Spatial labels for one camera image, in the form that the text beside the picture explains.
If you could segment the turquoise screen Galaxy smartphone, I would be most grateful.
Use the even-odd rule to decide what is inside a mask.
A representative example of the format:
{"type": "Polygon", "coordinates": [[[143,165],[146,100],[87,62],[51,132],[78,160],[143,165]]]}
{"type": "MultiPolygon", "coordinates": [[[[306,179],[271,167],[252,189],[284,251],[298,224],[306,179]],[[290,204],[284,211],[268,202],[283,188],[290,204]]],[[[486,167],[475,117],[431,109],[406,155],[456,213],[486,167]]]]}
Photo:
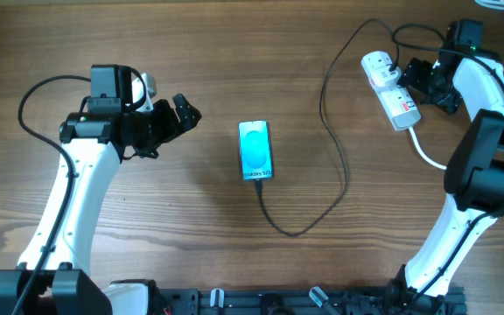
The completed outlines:
{"type": "Polygon", "coordinates": [[[271,179],[274,175],[269,125],[265,120],[238,124],[243,180],[271,179]]]}

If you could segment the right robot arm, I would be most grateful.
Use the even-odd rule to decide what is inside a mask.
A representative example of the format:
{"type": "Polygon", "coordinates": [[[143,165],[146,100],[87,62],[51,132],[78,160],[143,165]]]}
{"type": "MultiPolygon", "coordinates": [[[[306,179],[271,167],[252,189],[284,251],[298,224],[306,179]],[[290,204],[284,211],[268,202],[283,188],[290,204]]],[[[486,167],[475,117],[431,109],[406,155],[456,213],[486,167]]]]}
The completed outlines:
{"type": "Polygon", "coordinates": [[[504,75],[501,57],[481,48],[483,24],[461,19],[441,36],[435,63],[412,59],[398,84],[471,124],[444,171],[443,210],[416,255],[388,283],[387,310],[435,314],[456,269],[479,237],[504,216],[504,75]]]}

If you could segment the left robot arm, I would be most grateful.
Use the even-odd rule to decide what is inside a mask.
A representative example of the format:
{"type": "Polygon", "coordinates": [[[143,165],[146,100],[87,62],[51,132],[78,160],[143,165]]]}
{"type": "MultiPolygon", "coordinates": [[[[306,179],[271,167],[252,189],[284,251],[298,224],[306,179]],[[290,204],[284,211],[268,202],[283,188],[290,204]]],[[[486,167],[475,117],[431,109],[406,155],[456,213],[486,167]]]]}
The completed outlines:
{"type": "Polygon", "coordinates": [[[0,269],[0,314],[170,314],[153,280],[90,278],[96,224],[109,185],[132,148],[158,147],[195,128],[201,113],[182,95],[153,99],[152,77],[121,65],[93,65],[91,92],[59,127],[60,154],[45,211],[14,269],[0,269]]]}

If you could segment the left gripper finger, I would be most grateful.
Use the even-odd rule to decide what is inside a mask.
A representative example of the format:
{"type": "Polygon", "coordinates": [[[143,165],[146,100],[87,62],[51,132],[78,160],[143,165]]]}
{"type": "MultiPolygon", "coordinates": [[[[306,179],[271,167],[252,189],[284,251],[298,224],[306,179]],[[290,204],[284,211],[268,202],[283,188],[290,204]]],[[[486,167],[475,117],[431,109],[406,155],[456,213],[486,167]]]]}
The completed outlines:
{"type": "Polygon", "coordinates": [[[179,129],[189,131],[195,128],[202,117],[201,113],[182,94],[174,95],[172,100],[179,118],[179,129]]]}
{"type": "Polygon", "coordinates": [[[157,95],[157,83],[153,75],[142,73],[142,95],[146,102],[151,102],[152,98],[157,95]]]}

